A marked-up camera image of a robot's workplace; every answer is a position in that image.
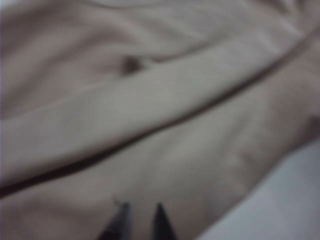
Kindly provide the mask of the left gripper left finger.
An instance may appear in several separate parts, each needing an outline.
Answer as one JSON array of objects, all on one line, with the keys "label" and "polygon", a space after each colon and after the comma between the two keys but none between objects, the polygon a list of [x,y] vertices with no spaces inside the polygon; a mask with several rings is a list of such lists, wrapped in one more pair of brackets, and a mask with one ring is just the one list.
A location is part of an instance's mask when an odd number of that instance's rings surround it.
[{"label": "left gripper left finger", "polygon": [[117,213],[111,218],[98,237],[98,240],[130,239],[130,204],[125,202],[119,206]]}]

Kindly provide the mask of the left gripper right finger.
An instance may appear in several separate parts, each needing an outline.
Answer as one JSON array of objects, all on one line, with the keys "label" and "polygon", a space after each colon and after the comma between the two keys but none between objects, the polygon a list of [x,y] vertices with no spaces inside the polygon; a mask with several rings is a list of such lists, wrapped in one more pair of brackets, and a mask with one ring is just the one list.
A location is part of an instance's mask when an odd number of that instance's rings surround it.
[{"label": "left gripper right finger", "polygon": [[158,203],[152,222],[153,240],[176,240],[177,236],[167,216],[164,206]]}]

